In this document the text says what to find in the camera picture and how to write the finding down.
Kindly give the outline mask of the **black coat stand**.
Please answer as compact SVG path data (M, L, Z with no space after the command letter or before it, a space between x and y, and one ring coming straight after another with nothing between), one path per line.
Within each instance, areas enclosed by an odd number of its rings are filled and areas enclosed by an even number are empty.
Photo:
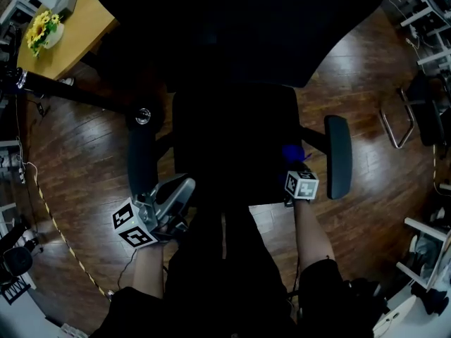
M57 96L96 106L115 113L122 113L127 118L134 119L136 123L149 124L155 132L162 128L164 121L163 109L154 98L145 96L134 98L130 102L119 101L7 65L0 65L0 92L7 94L30 92L38 96Z

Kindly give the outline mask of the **round wooden table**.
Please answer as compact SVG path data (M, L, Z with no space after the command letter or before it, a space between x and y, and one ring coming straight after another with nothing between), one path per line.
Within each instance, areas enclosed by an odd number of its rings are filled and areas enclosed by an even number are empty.
M64 23L61 40L37 58L23 40L17 66L57 80L63 77L100 39L118 25L99 0L78 0L75 11Z

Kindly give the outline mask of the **yellow black striped floor tape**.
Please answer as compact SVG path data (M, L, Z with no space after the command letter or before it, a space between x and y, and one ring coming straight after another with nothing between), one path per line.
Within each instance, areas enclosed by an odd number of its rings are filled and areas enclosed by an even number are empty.
M50 217L56 231L59 233L59 235L61 236L61 239L63 240L63 242L66 244L66 246L68 247L69 252L71 253L72 257L77 261L78 265L81 267L82 271L86 274L86 276L88 276L89 280L92 282L92 284L99 290L100 294L102 296L104 296L109 302L111 302L111 297L113 295L112 291L107 291L105 292L100 286L99 284L95 281L95 279L90 275L90 273L87 271L86 267L82 264L81 260L77 257L76 253L74 252L74 250L72 249L71 245L69 244L68 240L66 239L66 237L64 236L64 234L62 233L62 231L60 230L60 228L57 225L57 222L47 204L46 199L44 198L42 189L38 183L38 181L35 180L35 185L39 194L40 199L42 200L42 203L44 204L44 207L48 213L48 216Z

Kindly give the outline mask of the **sunflower bouquet in white pot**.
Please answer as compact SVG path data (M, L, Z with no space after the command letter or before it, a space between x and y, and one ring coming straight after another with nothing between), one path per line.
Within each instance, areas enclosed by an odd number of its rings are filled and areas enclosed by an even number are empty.
M38 57L42 49L50 49L62 38L64 24L58 14L45 10L33 21L25 34L27 47L34 57Z

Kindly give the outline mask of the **white desk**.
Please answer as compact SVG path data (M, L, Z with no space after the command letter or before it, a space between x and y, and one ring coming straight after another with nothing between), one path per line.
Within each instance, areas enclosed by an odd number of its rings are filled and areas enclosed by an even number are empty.
M438 52L425 58L419 58L416 62L418 66L423 67L428 63L439 62L438 67L440 69L451 70L451 42L446 40L443 33L444 30L434 30L427 34L428 37L435 37L437 40L438 47L436 49Z
M414 11L412 16L406 18L401 26L405 27L416 22L431 13L435 14L442 20L446 26L451 27L451 0L421 0L425 6L418 11Z

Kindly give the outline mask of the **person's left forearm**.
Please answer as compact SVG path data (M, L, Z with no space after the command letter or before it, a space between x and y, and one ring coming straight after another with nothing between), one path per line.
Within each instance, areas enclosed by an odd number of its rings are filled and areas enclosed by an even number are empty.
M163 245L152 244L137 250L132 287L158 299L163 298Z

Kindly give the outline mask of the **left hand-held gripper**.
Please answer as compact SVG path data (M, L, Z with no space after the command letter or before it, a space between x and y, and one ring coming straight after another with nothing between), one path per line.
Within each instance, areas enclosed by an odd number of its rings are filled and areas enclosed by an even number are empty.
M114 231L134 249L181 239L188 230L185 216L195 187L191 177L177 174L127 199L112 214Z

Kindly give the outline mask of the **person's right forearm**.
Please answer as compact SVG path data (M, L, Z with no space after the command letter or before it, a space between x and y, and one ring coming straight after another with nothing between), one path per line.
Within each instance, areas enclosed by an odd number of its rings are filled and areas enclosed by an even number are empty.
M296 200L294 215L300 271L322 260L334 260L330 239L317 220L311 204L306 200Z

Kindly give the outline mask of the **black office chair seat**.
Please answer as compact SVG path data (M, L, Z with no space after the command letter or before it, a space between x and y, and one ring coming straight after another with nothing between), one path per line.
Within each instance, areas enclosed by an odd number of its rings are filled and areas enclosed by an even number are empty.
M283 148L301 141L296 93L274 84L179 91L173 136L175 171L196 183L194 205L281 203Z

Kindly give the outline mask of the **white shelf frame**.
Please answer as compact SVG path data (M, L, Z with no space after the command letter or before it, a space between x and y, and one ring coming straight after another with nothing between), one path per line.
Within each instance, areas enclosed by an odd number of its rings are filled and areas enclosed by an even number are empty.
M443 257L448 249L451 249L451 230L449 230L447 233L444 233L443 231L436 229L434 227L431 227L427 224L421 223L417 220L411 219L411 218L405 218L404 223L410 227L413 227L414 229L424 233L426 236L429 236L431 238L434 238L438 240L441 243L441 247L439 250L439 253L437 255L437 259L435 260L435 265L433 266L433 270L429 277L422 278L418 274L416 274L413 270L408 268L405 264L401 262L396 263L396 267L403 272L405 275L407 275L409 278L411 278L414 282L418 283L420 286L422 286L426 291L429 291L433 288L434 284L436 283L438 276L439 276L439 268L440 264L443 261Z

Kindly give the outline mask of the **blue cloth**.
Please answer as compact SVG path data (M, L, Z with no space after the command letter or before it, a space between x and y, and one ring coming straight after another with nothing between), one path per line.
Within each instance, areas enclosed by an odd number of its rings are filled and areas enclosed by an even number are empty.
M278 183L284 186L289 171L311 172L305 161L310 157L306 155L300 145L287 144L282 146L281 171L278 174Z

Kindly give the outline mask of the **person's black clothing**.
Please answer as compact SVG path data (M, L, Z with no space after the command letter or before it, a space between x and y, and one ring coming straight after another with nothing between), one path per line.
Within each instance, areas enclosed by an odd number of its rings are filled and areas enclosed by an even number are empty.
M132 287L112 297L90 338L374 338L371 296L355 294L336 260L299 268L302 317L246 205L202 207L163 265L163 298Z

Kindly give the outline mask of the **white table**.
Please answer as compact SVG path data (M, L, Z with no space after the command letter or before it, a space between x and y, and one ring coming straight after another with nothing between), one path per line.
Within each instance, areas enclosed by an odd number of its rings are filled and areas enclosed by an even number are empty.
M427 314L422 300L411 293L410 284L388 300L390 311L374 327L375 338L451 338L451 289L444 311Z

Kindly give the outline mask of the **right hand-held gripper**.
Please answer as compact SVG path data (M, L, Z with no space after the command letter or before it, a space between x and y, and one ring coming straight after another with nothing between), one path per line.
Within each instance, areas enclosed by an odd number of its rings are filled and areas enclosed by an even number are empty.
M288 165L285 178L285 206L294 206L294 202L303 200L310 202L316 198L319 179L305 163L294 162Z

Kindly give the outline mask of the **black floor equipment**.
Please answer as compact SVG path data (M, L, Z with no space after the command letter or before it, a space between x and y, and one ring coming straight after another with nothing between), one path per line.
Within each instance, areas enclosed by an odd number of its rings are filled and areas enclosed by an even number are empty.
M32 267L32 252L39 245L35 234L22 246L17 246L31 225L22 215L13 227L0 239L0 286L12 283L14 279L26 273Z

